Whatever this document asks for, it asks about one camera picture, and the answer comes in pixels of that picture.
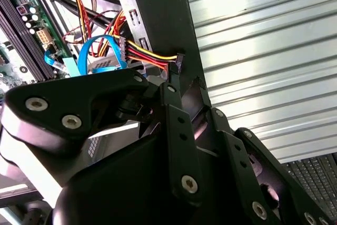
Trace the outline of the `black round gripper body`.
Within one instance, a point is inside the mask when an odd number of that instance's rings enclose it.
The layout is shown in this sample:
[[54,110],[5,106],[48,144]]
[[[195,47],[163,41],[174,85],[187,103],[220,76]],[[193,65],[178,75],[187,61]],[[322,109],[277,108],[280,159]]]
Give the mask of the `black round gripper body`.
[[220,199],[222,161],[196,147],[181,158],[149,136],[77,173],[53,224],[230,224]]

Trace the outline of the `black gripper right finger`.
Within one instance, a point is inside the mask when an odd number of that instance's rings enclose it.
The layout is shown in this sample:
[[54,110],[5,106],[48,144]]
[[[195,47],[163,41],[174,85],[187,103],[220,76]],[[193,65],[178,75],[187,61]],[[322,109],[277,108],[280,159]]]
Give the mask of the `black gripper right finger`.
[[222,161],[228,183],[220,199],[230,224],[336,224],[331,197],[331,155],[281,164],[246,128],[232,130],[222,111],[211,106],[200,77],[182,82],[182,104],[196,126],[196,141]]

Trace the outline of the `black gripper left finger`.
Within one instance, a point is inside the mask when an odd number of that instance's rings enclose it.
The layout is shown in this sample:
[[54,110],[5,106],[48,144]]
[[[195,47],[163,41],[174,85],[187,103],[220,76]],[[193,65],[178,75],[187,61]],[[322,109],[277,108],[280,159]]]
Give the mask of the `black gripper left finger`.
[[81,168],[84,142],[127,121],[159,123],[146,137],[166,148],[166,190],[188,204],[202,202],[201,172],[179,77],[161,85],[132,69],[20,86],[5,95],[1,155],[17,165],[51,206]]

